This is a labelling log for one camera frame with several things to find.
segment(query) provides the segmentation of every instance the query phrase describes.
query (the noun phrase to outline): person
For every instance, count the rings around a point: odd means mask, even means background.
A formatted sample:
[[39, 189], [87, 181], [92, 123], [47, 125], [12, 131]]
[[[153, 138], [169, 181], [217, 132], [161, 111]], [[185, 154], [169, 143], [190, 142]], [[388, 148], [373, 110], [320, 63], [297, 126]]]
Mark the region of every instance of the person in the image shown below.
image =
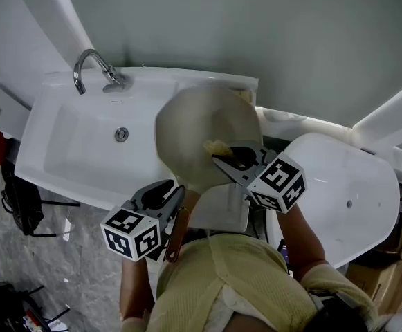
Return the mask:
[[[197, 195], [185, 192], [192, 210]], [[165, 262], [157, 300], [144, 259], [122, 261], [122, 331], [368, 331], [371, 299], [325, 260], [298, 205], [277, 213], [293, 278], [282, 255], [242, 234], [217, 234], [181, 248]]]

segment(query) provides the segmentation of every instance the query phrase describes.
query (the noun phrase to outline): sink drain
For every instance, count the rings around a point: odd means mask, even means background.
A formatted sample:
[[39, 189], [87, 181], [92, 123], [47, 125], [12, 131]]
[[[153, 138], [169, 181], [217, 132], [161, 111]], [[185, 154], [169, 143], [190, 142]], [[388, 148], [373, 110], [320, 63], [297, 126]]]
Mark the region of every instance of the sink drain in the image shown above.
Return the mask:
[[124, 142], [129, 137], [129, 131], [127, 128], [117, 128], [115, 131], [115, 140], [117, 142]]

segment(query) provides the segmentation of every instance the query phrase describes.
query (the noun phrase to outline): white sink unit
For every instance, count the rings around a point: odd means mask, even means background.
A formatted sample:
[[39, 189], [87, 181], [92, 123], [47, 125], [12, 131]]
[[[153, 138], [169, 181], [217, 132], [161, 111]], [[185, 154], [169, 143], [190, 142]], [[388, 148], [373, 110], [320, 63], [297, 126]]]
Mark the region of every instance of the white sink unit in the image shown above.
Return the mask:
[[[399, 211], [399, 184], [386, 161], [316, 133], [300, 136], [284, 152], [304, 168], [308, 188], [298, 204], [332, 266], [388, 237]], [[282, 233], [274, 211], [267, 210], [266, 224], [277, 249]]]
[[[35, 101], [22, 138], [15, 170], [18, 177], [110, 210], [141, 187], [172, 178], [156, 155], [154, 122], [163, 105], [181, 89], [195, 85], [245, 89], [252, 91], [253, 105], [255, 102], [257, 80], [251, 77], [170, 68], [118, 71], [132, 81], [121, 93], [102, 92], [107, 80], [99, 69], [82, 71], [84, 95], [77, 92], [72, 73], [51, 75], [44, 82], [44, 92]], [[115, 140], [119, 128], [128, 130], [124, 142]], [[223, 186], [212, 189], [224, 190]], [[239, 190], [226, 185], [225, 191], [228, 198], [217, 207], [239, 208], [235, 214], [241, 228], [237, 231], [245, 230]], [[209, 197], [218, 196], [210, 193]], [[193, 213], [190, 225], [205, 227], [209, 223]]]

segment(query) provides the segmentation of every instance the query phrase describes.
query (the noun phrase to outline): chrome faucet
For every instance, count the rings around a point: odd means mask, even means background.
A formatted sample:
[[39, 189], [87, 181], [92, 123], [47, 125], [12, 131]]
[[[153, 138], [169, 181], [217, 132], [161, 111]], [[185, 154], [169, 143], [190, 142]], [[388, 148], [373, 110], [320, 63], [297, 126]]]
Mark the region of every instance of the chrome faucet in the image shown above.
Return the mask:
[[79, 56], [75, 64], [75, 69], [73, 70], [73, 81], [80, 95], [85, 93], [85, 87], [81, 77], [81, 68], [87, 57], [93, 57], [98, 62], [99, 66], [102, 68], [102, 74], [110, 82], [110, 84], [104, 86], [102, 89], [103, 92], [121, 92], [125, 89], [128, 85], [127, 79], [119, 74], [114, 67], [108, 65], [96, 50], [86, 49]]

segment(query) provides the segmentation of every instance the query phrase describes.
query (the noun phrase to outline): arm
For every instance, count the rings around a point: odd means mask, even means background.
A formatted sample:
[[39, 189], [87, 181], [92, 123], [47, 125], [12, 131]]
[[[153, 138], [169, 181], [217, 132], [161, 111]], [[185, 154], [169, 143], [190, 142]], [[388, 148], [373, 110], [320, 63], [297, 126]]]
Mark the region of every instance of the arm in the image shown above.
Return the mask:
[[277, 213], [277, 220], [289, 252], [293, 276], [300, 282], [314, 266], [327, 263], [324, 248], [297, 204], [287, 214]]
[[144, 311], [152, 311], [154, 298], [148, 279], [145, 258], [137, 262], [122, 259], [119, 308], [123, 320], [129, 317], [142, 318]]

